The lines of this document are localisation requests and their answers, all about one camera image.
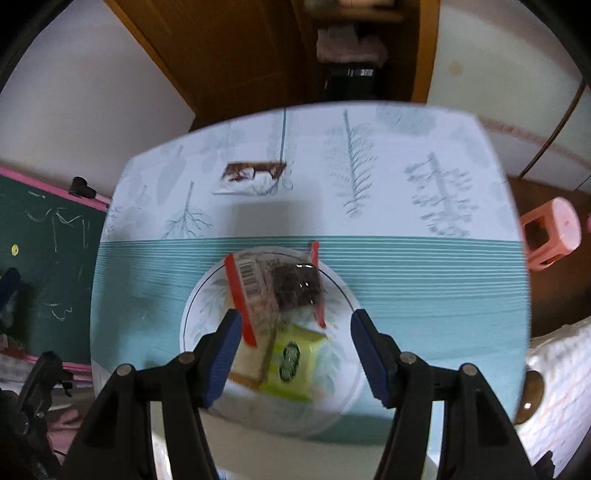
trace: wooden floor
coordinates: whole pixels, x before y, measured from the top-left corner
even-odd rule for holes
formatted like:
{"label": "wooden floor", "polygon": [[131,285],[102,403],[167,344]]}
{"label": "wooden floor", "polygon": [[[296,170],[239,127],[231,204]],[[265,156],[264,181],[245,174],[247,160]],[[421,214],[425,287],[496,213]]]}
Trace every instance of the wooden floor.
{"label": "wooden floor", "polygon": [[586,229],[591,196],[526,180],[509,179],[509,184],[520,215],[562,196],[577,210],[583,229],[578,249],[546,270],[530,272],[531,334],[545,335],[591,315],[591,235]]}

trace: green chalkboard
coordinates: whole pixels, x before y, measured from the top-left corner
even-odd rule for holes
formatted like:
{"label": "green chalkboard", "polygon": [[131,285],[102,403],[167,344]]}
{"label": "green chalkboard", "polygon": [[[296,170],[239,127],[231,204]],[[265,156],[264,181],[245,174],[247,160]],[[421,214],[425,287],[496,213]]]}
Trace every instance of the green chalkboard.
{"label": "green chalkboard", "polygon": [[0,275],[21,274],[14,324],[30,355],[90,363],[90,298],[105,212],[0,176]]}

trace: plastic stool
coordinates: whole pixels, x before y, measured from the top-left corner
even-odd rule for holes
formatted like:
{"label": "plastic stool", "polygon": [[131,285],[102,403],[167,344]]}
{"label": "plastic stool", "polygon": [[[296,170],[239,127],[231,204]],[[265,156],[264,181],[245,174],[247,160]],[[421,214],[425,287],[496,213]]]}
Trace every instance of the plastic stool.
{"label": "plastic stool", "polygon": [[581,224],[573,205],[556,197],[521,216],[530,270],[548,268],[581,243]]}

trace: white wall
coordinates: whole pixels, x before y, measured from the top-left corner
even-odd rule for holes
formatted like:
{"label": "white wall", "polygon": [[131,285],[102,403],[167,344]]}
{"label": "white wall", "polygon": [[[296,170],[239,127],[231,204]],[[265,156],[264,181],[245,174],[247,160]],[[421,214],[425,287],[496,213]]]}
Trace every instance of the white wall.
{"label": "white wall", "polygon": [[189,131],[194,114],[101,0],[74,0],[0,93],[0,162],[110,196],[133,155]]}
{"label": "white wall", "polygon": [[[559,40],[518,0],[441,0],[428,102],[480,115],[507,174],[533,159],[580,80]],[[590,106],[587,91],[526,179],[572,190],[591,176]],[[591,182],[581,189],[591,193]]]}

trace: green package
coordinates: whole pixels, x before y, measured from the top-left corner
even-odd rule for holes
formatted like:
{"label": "green package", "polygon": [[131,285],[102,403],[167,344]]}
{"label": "green package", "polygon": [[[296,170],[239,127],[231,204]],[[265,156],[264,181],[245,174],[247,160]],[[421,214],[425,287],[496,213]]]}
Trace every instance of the green package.
{"label": "green package", "polygon": [[277,332],[267,379],[260,391],[289,400],[312,401],[318,352],[326,335],[291,324]]}

